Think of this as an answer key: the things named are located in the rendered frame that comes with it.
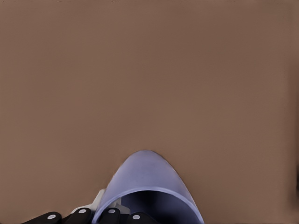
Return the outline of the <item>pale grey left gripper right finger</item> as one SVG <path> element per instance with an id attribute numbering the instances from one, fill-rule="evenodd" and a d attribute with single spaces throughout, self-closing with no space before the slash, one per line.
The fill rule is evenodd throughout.
<path id="1" fill-rule="evenodd" d="M 98 224 L 160 224 L 159 206 L 155 197 L 102 199 L 98 205 Z"/>

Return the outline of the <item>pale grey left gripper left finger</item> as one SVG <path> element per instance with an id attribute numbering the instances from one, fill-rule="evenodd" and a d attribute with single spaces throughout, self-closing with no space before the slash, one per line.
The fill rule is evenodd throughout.
<path id="1" fill-rule="evenodd" d="M 65 217 L 62 217 L 58 212 L 51 211 L 22 224 L 91 224 L 95 211 L 105 191 L 105 189 L 101 189 L 91 204 L 75 208 Z"/>

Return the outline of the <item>blue cup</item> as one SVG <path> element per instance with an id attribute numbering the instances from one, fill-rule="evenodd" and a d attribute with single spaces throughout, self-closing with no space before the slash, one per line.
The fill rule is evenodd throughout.
<path id="1" fill-rule="evenodd" d="M 117 201 L 132 214 L 143 212 L 161 224 L 204 223 L 178 173 L 154 151 L 141 150 L 124 161 L 108 184 L 92 224 L 98 224 L 103 211 Z"/>

